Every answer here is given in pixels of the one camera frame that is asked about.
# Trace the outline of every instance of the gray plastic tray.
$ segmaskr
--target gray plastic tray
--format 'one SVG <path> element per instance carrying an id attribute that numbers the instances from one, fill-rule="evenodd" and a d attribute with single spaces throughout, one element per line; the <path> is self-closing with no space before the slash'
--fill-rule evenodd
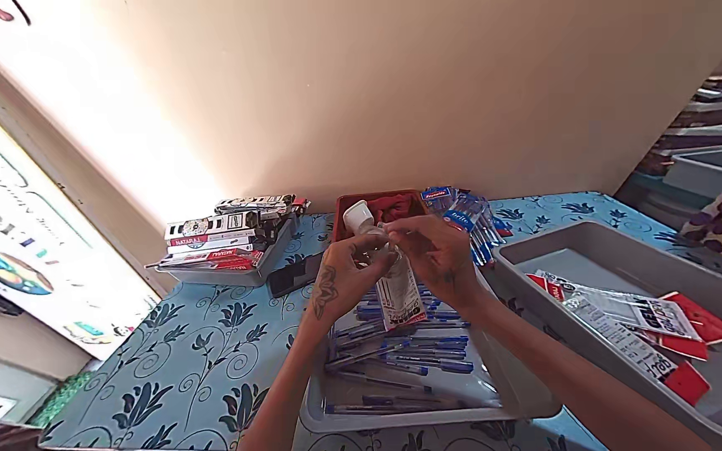
<path id="1" fill-rule="evenodd" d="M 722 193 L 722 150 L 680 153 L 664 182 L 682 190 L 716 198 Z"/>
<path id="2" fill-rule="evenodd" d="M 277 241 L 266 248 L 266 252 L 258 260 L 258 266 L 254 270 L 209 270 L 205 268 L 164 268 L 160 266 L 157 266 L 155 270 L 161 273 L 169 273 L 181 282 L 261 286 L 266 283 L 269 273 L 275 269 L 275 265 L 286 252 L 286 246 L 291 240 L 291 235 L 298 226 L 299 217 L 295 214 L 289 215 L 277 235 Z"/>
<path id="3" fill-rule="evenodd" d="M 495 269 L 485 273 L 501 297 L 519 299 L 577 353 L 722 449 L 722 343 L 710 347 L 707 362 L 692 362 L 712 385 L 693 407 L 618 353 L 603 337 L 590 332 L 526 277 L 525 273 L 537 269 L 583 285 L 636 294 L 661 296 L 679 291 L 721 319 L 722 275 L 591 221 L 502 246 L 496 254 Z"/>
<path id="4" fill-rule="evenodd" d="M 491 291 L 483 277 L 479 282 Z M 336 328 L 355 325 L 353 312 L 336 322 Z M 400 382 L 430 385 L 437 393 L 462 396 L 469 399 L 481 393 L 481 381 L 493 385 L 500 395 L 501 407 L 457 408 L 422 413 L 393 415 L 342 415 L 325 413 L 325 404 L 360 404 L 361 395 L 407 395 L 367 384 L 337 379 L 324 372 L 324 360 L 315 359 L 314 370 L 308 382 L 306 395 L 300 408 L 300 421 L 312 433 L 335 433 L 360 429 L 395 428 L 399 426 L 438 425 L 462 421 L 512 420 L 556 415 L 562 405 L 516 357 L 495 339 L 476 327 L 469 329 L 423 330 L 417 336 L 449 336 L 468 334 L 467 361 L 475 364 L 473 374 L 451 374 L 432 368 L 427 376 L 392 372 L 387 379 Z M 321 351 L 327 354 L 324 343 Z"/>

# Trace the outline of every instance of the bottle label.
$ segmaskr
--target bottle label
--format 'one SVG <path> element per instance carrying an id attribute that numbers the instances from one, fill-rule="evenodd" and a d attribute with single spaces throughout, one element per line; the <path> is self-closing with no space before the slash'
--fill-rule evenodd
<path id="1" fill-rule="evenodd" d="M 403 254 L 391 270 L 376 282 L 376 289 L 387 331 L 426 318 L 414 272 Z"/>

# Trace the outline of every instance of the red cloth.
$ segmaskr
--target red cloth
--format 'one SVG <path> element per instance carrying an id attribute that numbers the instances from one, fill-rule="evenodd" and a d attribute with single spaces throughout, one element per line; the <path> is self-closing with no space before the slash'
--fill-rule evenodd
<path id="1" fill-rule="evenodd" d="M 411 209 L 412 197 L 404 194 L 368 200 L 366 206 L 375 217 L 375 222 L 392 222 L 393 220 L 408 218 Z"/>

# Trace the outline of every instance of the blue floral tablecloth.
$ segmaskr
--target blue floral tablecloth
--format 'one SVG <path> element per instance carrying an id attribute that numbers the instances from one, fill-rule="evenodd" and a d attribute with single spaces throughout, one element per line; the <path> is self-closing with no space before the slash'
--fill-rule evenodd
<path id="1" fill-rule="evenodd" d="M 598 220 L 666 251 L 687 252 L 666 225 L 601 193 L 492 201 L 509 242 Z M 333 215 L 306 215 L 277 266 L 322 252 Z M 273 299 L 266 286 L 181 283 L 47 427 L 45 448 L 235 449 L 297 334 L 310 286 Z M 510 306 L 522 309 L 522 306 Z M 532 421 L 480 421 L 315 434 L 294 449 L 477 451 L 606 449 L 564 408 Z"/>

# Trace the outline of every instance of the red plastic tray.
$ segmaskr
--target red plastic tray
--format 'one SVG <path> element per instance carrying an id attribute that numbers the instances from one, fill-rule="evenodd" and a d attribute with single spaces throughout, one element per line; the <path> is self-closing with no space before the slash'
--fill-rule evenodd
<path id="1" fill-rule="evenodd" d="M 427 207 L 422 202 L 422 197 L 419 195 L 419 191 L 416 190 L 400 190 L 400 191 L 385 191 L 383 193 L 366 193 L 366 194 L 348 194 L 336 199 L 336 219 L 333 225 L 333 242 L 342 241 L 346 238 L 353 236 L 353 232 L 348 231 L 344 226 L 344 220 L 342 215 L 344 211 L 352 207 L 359 200 L 375 200 L 378 198 L 386 198 L 388 196 L 397 196 L 398 194 L 406 194 L 412 197 L 416 202 L 412 202 L 411 209 L 408 210 L 408 216 L 419 216 L 422 214 L 428 214 Z"/>

